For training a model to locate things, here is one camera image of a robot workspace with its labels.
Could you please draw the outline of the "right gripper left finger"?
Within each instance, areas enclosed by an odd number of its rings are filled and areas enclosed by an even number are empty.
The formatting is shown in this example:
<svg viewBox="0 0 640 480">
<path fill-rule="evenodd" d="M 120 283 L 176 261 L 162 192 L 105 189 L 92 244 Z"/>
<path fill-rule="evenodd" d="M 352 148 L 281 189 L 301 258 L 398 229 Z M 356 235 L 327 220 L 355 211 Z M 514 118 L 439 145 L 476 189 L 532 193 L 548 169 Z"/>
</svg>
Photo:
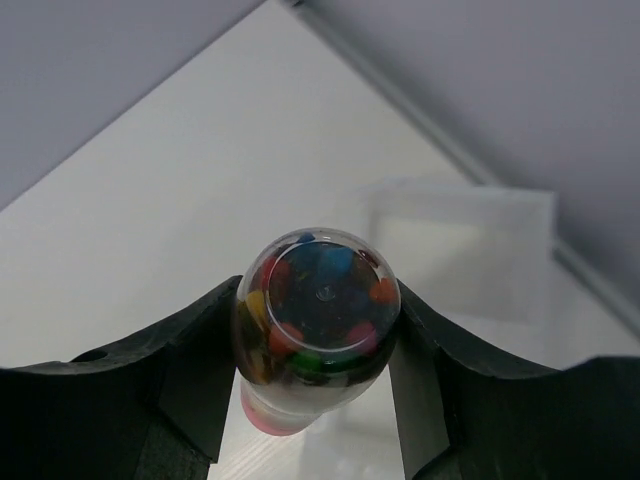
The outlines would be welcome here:
<svg viewBox="0 0 640 480">
<path fill-rule="evenodd" d="M 1 372 L 5 479 L 204 479 L 236 370 L 238 277 L 69 362 Z"/>
</svg>

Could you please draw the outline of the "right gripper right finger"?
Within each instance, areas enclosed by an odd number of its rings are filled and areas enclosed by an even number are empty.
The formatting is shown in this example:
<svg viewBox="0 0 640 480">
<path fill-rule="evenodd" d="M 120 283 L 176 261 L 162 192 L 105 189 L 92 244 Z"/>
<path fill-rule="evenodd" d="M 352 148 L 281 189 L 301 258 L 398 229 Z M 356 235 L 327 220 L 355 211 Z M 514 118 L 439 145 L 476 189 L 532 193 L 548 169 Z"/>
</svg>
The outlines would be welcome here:
<svg viewBox="0 0 640 480">
<path fill-rule="evenodd" d="M 389 370 L 409 479 L 635 479 L 639 361 L 517 357 L 401 288 Z"/>
</svg>

